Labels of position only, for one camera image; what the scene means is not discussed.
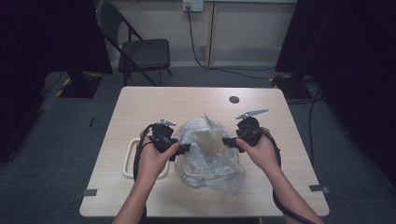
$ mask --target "gray carpet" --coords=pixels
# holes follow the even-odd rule
[[[238,71],[241,77],[199,67],[172,67],[162,72],[163,86],[271,88],[266,72]],[[159,81],[159,73],[150,74]],[[13,161],[0,163],[0,223],[109,223],[111,217],[85,218],[79,214],[81,193],[87,187],[122,87],[122,76],[104,76],[91,99],[59,98],[54,94],[67,79],[60,73],[47,78],[45,102],[24,137]],[[139,75],[130,85],[149,86]],[[316,83],[309,84],[314,92]],[[290,105],[297,128],[310,155],[310,104]],[[346,135],[342,119],[325,100],[312,114],[314,168],[319,183],[330,190],[327,223],[396,223],[396,193],[374,162]],[[284,223],[265,217],[263,223]],[[148,223],[259,223],[248,219],[149,219]]]

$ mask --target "black controller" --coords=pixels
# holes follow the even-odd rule
[[[237,138],[243,139],[251,147],[257,146],[262,137],[263,129],[260,127],[260,123],[252,116],[266,111],[268,111],[268,109],[251,111],[239,116],[237,119],[242,120],[237,124],[239,128],[236,130],[236,134],[238,135]],[[236,138],[222,138],[222,142],[225,146],[238,148],[240,153],[245,152],[244,149],[235,143],[235,139]]]
[[[161,153],[164,153],[170,146],[178,141],[176,138],[171,138],[174,130],[170,128],[169,125],[176,124],[164,119],[160,119],[151,127],[152,136],[150,136],[149,139]],[[180,144],[177,152],[171,157],[169,161],[174,161],[176,156],[190,151],[190,146],[191,144]]]

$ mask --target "hand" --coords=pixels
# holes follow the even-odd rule
[[[235,139],[235,143],[246,151],[253,162],[259,166],[264,172],[268,169],[280,168],[277,159],[274,146],[271,141],[262,135],[259,143],[255,147],[251,147],[247,142],[241,138]]]
[[[166,163],[177,152],[179,144],[175,143],[164,153],[160,153],[154,144],[150,143],[149,137],[146,135],[143,146],[136,181],[144,179],[154,183],[163,168],[165,168]]]

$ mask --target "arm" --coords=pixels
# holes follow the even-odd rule
[[[149,143],[149,141],[146,136],[143,144]],[[164,153],[157,151],[153,144],[148,144],[143,148],[139,161],[139,175],[128,198],[112,223],[139,223],[158,175],[177,149],[178,143],[173,144]]]
[[[300,194],[291,185],[289,180],[283,174],[277,163],[276,153],[271,141],[262,136],[262,139],[255,147],[251,147],[244,140],[238,138],[236,144],[243,148],[253,162],[259,166],[268,177],[274,192],[279,201],[290,211],[305,217],[315,223],[323,223],[315,211],[306,203]],[[293,218],[285,215],[288,224],[299,223]]]

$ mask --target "person's right hand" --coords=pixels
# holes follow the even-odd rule
[[[280,168],[277,159],[274,146],[271,141],[262,135],[259,143],[255,147],[251,147],[247,142],[241,138],[235,139],[238,146],[246,151],[253,162],[259,166],[264,172],[273,169]]]

